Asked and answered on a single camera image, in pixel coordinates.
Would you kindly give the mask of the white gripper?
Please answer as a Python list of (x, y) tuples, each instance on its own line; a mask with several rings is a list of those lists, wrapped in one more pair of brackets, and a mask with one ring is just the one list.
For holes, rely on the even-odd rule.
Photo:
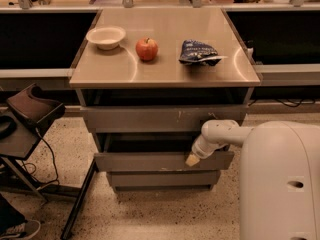
[(185, 163), (192, 167), (200, 162), (200, 159), (206, 159), (219, 148), (216, 143), (210, 143), (202, 135), (199, 135), (192, 144), (191, 152)]

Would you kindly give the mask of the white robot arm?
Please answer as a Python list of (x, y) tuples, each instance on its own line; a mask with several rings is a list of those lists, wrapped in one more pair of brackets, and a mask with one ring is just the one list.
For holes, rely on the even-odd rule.
[(227, 145), (241, 148), (240, 240), (320, 240), (320, 127), (209, 120), (186, 164), (194, 166)]

